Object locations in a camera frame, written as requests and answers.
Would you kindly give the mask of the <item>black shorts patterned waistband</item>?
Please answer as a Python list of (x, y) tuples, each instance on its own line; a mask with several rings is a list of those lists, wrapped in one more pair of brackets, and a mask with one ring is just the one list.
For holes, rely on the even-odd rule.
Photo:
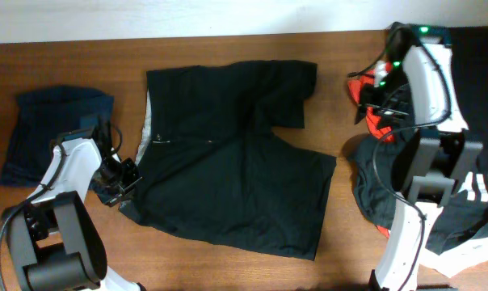
[(317, 78), (298, 60), (148, 71), (149, 142), (122, 214), (180, 238), (314, 259), (336, 160), (274, 128), (304, 128)]

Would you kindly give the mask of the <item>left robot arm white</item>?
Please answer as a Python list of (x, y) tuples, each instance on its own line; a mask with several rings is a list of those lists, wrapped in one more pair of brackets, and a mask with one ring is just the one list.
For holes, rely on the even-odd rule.
[(84, 205), (96, 182), (104, 205), (129, 199), (141, 180), (132, 159), (116, 158), (109, 124), (59, 135), (36, 190), (6, 210), (0, 228), (22, 290), (142, 291), (109, 267), (103, 241)]

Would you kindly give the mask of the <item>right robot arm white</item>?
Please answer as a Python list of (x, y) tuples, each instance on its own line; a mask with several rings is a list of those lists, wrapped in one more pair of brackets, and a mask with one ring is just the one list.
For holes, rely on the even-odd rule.
[(395, 158), (391, 184), (395, 200), (389, 241), (368, 282), (371, 290), (416, 290), (419, 256), (431, 229), (476, 162), (483, 145), (469, 133), (456, 101), (451, 73), (452, 45), (446, 27), (395, 22), (385, 48), (360, 76), (372, 78), (359, 92), (358, 117), (368, 110), (379, 127), (391, 129), (377, 142), (405, 131), (396, 127), (409, 112), (411, 139)]

